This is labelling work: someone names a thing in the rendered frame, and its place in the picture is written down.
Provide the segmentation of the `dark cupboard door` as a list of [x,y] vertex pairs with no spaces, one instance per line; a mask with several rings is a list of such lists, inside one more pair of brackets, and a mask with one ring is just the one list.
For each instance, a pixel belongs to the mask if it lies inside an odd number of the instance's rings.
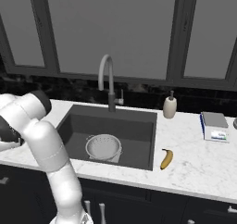
[[94,207],[94,195],[88,190],[82,192],[81,204],[84,210],[90,215],[93,221],[96,221],[95,207]]
[[105,204],[106,224],[181,224],[179,212],[151,205],[145,201],[110,197],[97,194],[95,196],[97,223],[101,224],[99,204]]

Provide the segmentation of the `dark framed window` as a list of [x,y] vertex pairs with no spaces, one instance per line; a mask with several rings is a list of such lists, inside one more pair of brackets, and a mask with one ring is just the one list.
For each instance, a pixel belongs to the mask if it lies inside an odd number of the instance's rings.
[[0,0],[6,71],[237,91],[237,0]]

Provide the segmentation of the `grey arched sink faucet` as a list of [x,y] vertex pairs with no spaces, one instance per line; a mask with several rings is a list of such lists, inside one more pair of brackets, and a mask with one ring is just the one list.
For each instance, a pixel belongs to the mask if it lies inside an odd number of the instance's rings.
[[124,98],[117,98],[114,91],[113,60],[110,55],[104,55],[101,59],[98,72],[98,89],[104,90],[105,68],[108,68],[108,110],[116,111],[116,105],[124,105]]

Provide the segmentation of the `yellow banana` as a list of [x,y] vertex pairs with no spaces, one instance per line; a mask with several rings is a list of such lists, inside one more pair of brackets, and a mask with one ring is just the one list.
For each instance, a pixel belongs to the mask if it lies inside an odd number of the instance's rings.
[[166,152],[167,152],[167,154],[166,154],[165,158],[163,159],[163,161],[160,164],[160,169],[161,170],[165,169],[173,159],[173,152],[169,149],[166,149]]

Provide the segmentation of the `white kitchen scale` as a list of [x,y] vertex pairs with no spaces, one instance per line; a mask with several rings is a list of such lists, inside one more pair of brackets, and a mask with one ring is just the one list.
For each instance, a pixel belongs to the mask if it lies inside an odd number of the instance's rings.
[[205,140],[222,143],[230,141],[229,125],[222,113],[201,112],[200,123]]

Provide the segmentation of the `beige soap dispenser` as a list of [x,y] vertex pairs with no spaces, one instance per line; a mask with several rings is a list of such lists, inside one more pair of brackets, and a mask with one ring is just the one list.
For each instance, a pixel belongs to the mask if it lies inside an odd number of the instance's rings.
[[170,91],[170,95],[165,99],[163,105],[163,116],[171,119],[177,111],[177,99],[174,97],[174,92]]

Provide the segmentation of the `dark drawer front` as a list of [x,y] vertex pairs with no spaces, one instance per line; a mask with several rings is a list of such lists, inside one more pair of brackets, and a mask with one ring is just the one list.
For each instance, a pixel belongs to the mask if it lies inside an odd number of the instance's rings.
[[49,183],[44,172],[0,165],[0,180],[4,177],[8,177],[9,182],[0,184],[0,203],[32,205],[52,201]]
[[237,214],[228,212],[230,205],[237,209],[236,204],[191,197],[181,224],[187,224],[189,219],[195,224],[237,224]]

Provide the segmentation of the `white metal colander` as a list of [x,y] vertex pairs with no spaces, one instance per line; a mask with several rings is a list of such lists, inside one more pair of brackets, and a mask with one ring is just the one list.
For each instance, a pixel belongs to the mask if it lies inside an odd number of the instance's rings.
[[90,135],[86,138],[85,151],[90,159],[118,163],[122,146],[120,140],[114,135]]

